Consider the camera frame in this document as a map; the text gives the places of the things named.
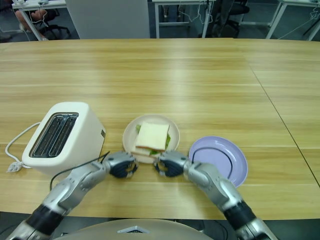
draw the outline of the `toaster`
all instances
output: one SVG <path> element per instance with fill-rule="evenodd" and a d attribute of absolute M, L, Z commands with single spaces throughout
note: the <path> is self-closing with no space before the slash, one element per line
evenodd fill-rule
<path fill-rule="evenodd" d="M 106 129 L 84 102 L 60 102 L 44 116 L 22 154 L 23 164 L 53 176 L 99 157 Z"/>

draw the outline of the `power cord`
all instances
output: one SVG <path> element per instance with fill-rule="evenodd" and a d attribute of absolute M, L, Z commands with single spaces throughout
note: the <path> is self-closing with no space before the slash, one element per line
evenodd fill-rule
<path fill-rule="evenodd" d="M 11 172 L 17 172 L 21 169 L 21 167 L 26 168 L 26 169 L 30 169 L 31 167 L 24 165 L 22 163 L 22 161 L 20 161 L 16 156 L 12 155 L 11 153 L 9 153 L 9 148 L 10 146 L 18 139 L 20 138 L 23 134 L 25 134 L 26 132 L 28 132 L 30 129 L 32 129 L 33 127 L 39 125 L 41 122 L 36 122 L 34 124 L 32 124 L 31 126 L 27 127 L 25 130 L 23 130 L 21 133 L 19 133 L 14 139 L 12 139 L 8 145 L 5 147 L 5 154 L 7 154 L 10 158 L 13 158 L 15 160 L 15 162 L 11 163 L 9 168 L 7 169 L 7 173 L 11 173 Z"/>
<path fill-rule="evenodd" d="M 305 23 L 297 26 L 295 29 L 293 29 L 292 31 L 286 33 L 285 35 L 279 37 L 278 39 L 283 39 L 284 37 L 288 36 L 289 34 L 293 33 L 294 31 L 296 31 L 297 29 L 301 28 L 302 26 L 306 25 L 307 23 L 313 21 L 313 20 L 317 20 L 320 16 L 320 12 L 318 11 L 318 9 L 320 9 L 320 2 L 318 2 L 318 5 L 312 10 L 312 12 L 310 12 L 310 19 L 308 21 L 306 21 Z"/>
<path fill-rule="evenodd" d="M 181 6 L 182 1 L 180 1 L 180 3 L 179 3 L 178 11 L 179 11 L 180 14 L 187 16 L 190 23 L 194 22 L 196 19 L 199 18 L 199 20 L 201 21 L 201 24 L 204 24 L 204 22 L 203 22 L 203 20 L 202 20 L 201 13 L 200 13 L 200 6 L 201 6 L 201 3 L 202 3 L 202 2 L 203 2 L 203 3 L 207 2 L 207 7 L 206 7 L 206 8 L 209 7 L 209 0 L 200 0 L 200 1 L 199 1 L 199 4 L 198 4 L 198 8 L 197 8 L 197 15 L 196 15 L 194 18 L 191 18 L 191 16 L 190 16 L 189 14 L 184 13 L 184 12 L 182 12 L 182 11 L 180 10 L 180 6 Z M 206 9 L 206 11 L 209 11 L 209 13 L 211 13 L 212 7 L 213 7 L 213 4 L 211 5 L 210 9 Z M 209 23 L 212 23 L 213 17 L 212 17 L 211 14 L 210 14 L 210 19 L 211 19 L 211 20 L 210 20 Z"/>
<path fill-rule="evenodd" d="M 59 175 L 64 174 L 64 173 L 66 173 L 66 172 L 68 172 L 68 171 L 71 171 L 71 170 L 73 170 L 73 169 L 80 168 L 80 167 L 82 167 L 82 166 L 84 166 L 84 165 L 87 165 L 87 164 L 92 163 L 92 162 L 94 162 L 94 161 L 97 161 L 97 160 L 99 160 L 99 159 L 104 159 L 109 153 L 110 153 L 110 151 L 108 151 L 107 153 L 105 153 L 105 154 L 103 154 L 103 155 L 101 155 L 101 156 L 99 156 L 99 157 L 97 157 L 97 158 L 95 158 L 95 159 L 93 159 L 93 160 L 90 160 L 90 161 L 87 161 L 87 162 L 85 162 L 85 163 L 83 163 L 83 164 L 80 164 L 79 166 L 74 166 L 74 167 L 68 168 L 68 169 L 66 169 L 66 170 L 63 170 L 63 171 L 61 171 L 61 172 L 58 172 L 56 175 L 54 175 L 54 176 L 51 178 L 50 185 L 49 185 L 50 191 L 52 190 L 52 183 L 53 183 L 53 181 L 54 181 L 55 178 L 58 177 Z"/>

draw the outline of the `white table leg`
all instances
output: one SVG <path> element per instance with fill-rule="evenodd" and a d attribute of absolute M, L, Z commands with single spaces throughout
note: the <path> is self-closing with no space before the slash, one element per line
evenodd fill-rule
<path fill-rule="evenodd" d="M 26 21 L 26 23 L 29 25 L 29 27 L 31 28 L 33 34 L 35 35 L 35 37 L 38 39 L 38 41 L 42 41 L 42 37 L 40 36 L 38 30 L 36 29 L 35 25 L 33 25 L 33 23 L 30 21 L 30 18 L 27 16 L 27 14 L 24 12 L 24 10 L 19 9 L 21 12 L 21 15 L 23 16 L 24 20 Z"/>
<path fill-rule="evenodd" d="M 280 9 L 280 7 L 281 7 L 281 4 L 282 4 L 282 3 L 279 2 L 278 6 L 276 7 L 276 10 L 275 10 L 275 12 L 274 12 L 274 14 L 273 14 L 273 17 L 272 17 L 272 20 L 271 20 L 271 22 L 270 22 L 269 27 L 271 27 L 271 26 L 274 24 L 275 19 L 276 19 L 276 16 L 278 15 L 279 9 Z"/>
<path fill-rule="evenodd" d="M 271 36 L 272 36 L 272 34 L 274 33 L 274 31 L 275 31 L 275 29 L 276 29 L 276 27 L 277 27 L 280 19 L 282 18 L 282 15 L 284 14 L 284 12 L 285 12 L 285 10 L 286 10 L 287 5 L 288 5 L 288 4 L 284 3 L 284 4 L 281 6 L 281 8 L 280 8 L 278 14 L 276 15 L 276 17 L 275 17 L 275 19 L 274 19 L 274 22 L 273 22 L 273 24 L 272 24 L 272 26 L 271 26 L 271 28 L 270 28 L 270 30 L 269 30 L 269 32 L 268 32 L 268 35 L 266 36 L 265 39 L 270 39 L 270 38 L 271 38 Z"/>
<path fill-rule="evenodd" d="M 202 38 L 203 39 L 207 35 L 207 29 L 208 29 L 209 20 L 210 20 L 210 13 L 211 13 L 212 4 L 213 4 L 212 2 L 209 2 L 208 8 L 205 11 L 205 19 L 204 19 L 203 30 L 202 30 Z"/>
<path fill-rule="evenodd" d="M 241 23 L 244 21 L 244 17 L 245 17 L 245 15 L 242 14 L 241 17 L 240 17 L 240 20 L 239 20 L 239 26 L 240 26 Z"/>
<path fill-rule="evenodd" d="M 320 21 L 318 22 L 318 24 L 314 27 L 313 31 L 311 32 L 308 41 L 311 41 L 312 39 L 314 39 L 315 35 L 317 34 L 317 32 L 320 30 Z"/>
<path fill-rule="evenodd" d="M 154 4 L 154 14 L 155 14 L 155 37 L 159 39 L 160 38 L 159 5 L 157 3 Z"/>

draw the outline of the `person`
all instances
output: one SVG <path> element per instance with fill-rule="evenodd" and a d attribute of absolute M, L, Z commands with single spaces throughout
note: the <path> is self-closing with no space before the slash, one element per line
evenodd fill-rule
<path fill-rule="evenodd" d="M 8 3 L 13 3 L 13 1 L 12 0 L 6 0 L 6 2 L 8 2 Z M 44 10 L 44 9 L 39 9 L 39 10 L 35 10 L 35 11 L 26 11 L 25 12 L 26 14 L 27 14 L 27 16 L 33 21 L 33 22 L 38 22 L 38 21 L 42 21 L 42 20 L 46 20 L 47 19 L 47 15 L 48 15 L 48 12 L 46 11 L 46 10 Z M 22 31 L 26 31 L 26 30 L 28 30 L 28 31 L 30 31 L 30 32 L 32 32 L 32 30 L 31 30 L 31 28 L 29 27 L 29 25 L 28 25 L 28 23 L 26 22 L 26 20 L 25 20 L 25 18 L 22 16 L 22 14 L 21 14 L 21 11 L 20 10 L 17 10 L 17 11 L 15 11 L 15 16 L 16 16 L 16 18 L 19 20 L 19 22 L 20 22 L 20 29 L 22 30 Z M 39 34 L 40 34 L 40 36 L 42 37 L 42 39 L 43 40 L 46 40 L 47 38 L 43 35 L 43 34 L 41 34 L 40 32 L 39 32 Z"/>

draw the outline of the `purple plate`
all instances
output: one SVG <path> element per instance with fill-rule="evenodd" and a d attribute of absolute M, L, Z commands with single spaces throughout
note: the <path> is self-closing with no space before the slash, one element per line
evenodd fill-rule
<path fill-rule="evenodd" d="M 231 141 L 219 136 L 204 136 L 192 144 L 192 162 L 214 164 L 219 172 L 239 187 L 247 178 L 248 163 L 244 153 Z"/>

